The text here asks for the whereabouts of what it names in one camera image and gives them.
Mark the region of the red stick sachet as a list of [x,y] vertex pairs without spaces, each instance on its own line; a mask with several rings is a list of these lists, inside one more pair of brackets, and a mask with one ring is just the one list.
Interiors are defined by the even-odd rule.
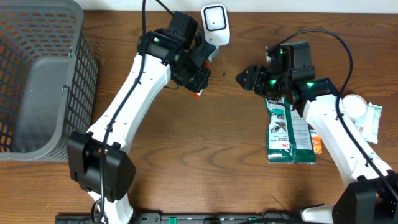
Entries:
[[[209,61],[205,60],[203,65],[204,65],[205,68],[209,68]],[[201,90],[199,93],[194,93],[194,97],[195,98],[199,98],[199,97],[201,97],[202,93],[203,93],[203,90]]]

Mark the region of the tall green white packet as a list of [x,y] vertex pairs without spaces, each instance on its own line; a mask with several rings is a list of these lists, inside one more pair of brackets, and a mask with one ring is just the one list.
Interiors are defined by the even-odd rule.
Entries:
[[315,164],[310,129],[284,97],[265,99],[269,115],[267,158],[271,164]]

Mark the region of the orange snack packet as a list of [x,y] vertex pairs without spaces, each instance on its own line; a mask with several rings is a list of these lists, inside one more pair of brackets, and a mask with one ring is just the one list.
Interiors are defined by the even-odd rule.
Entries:
[[312,139],[314,153],[321,154],[322,153],[322,141],[321,141],[320,135],[314,129],[311,129],[310,136]]

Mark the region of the white tub container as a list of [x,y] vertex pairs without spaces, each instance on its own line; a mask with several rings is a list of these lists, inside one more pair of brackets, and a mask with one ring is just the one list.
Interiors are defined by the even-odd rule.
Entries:
[[355,94],[346,95],[343,98],[343,106],[347,115],[353,122],[364,117],[368,110],[368,105],[365,100],[361,96]]

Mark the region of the light green tissue packet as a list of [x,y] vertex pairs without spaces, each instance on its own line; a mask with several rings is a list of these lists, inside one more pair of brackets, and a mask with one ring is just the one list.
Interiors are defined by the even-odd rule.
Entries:
[[366,114],[354,122],[357,130],[367,142],[378,143],[381,113],[382,106],[368,103]]

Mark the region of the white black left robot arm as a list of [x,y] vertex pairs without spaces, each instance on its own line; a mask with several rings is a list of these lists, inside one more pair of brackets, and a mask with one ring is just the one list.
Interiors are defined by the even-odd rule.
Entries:
[[87,132],[67,142],[72,180],[94,200],[92,223],[129,223],[133,208],[128,191],[136,168],[128,153],[147,110],[169,81],[199,95],[208,86],[206,63],[219,46],[203,34],[167,29],[139,38],[137,55],[121,89]]

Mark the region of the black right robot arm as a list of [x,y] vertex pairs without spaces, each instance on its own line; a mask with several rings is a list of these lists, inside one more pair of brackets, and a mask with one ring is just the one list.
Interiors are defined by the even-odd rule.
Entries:
[[313,66],[275,72],[251,65],[236,81],[261,96],[289,96],[338,168],[345,187],[339,200],[301,210],[297,223],[397,223],[397,173],[356,129],[330,79],[316,79]]

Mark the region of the white barcode scanner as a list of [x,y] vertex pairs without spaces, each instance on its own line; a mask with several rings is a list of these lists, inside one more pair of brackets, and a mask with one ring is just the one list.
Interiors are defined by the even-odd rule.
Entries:
[[227,45],[230,42],[228,12],[222,4],[211,4],[202,7],[201,18],[205,39],[213,45]]

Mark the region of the grey plastic mesh basket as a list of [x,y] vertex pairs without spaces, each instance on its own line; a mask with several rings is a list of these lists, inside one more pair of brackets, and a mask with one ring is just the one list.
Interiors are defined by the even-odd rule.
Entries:
[[91,123],[99,66],[72,0],[1,1],[1,159],[66,161]]

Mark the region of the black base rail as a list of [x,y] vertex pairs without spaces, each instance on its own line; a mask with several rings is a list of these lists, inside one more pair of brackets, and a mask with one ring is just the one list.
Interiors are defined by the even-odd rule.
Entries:
[[201,224],[201,223],[244,223],[253,220],[258,223],[306,223],[299,214],[265,212],[260,215],[177,215],[177,214],[159,214],[159,213],[141,213],[133,215],[126,223],[130,224]]

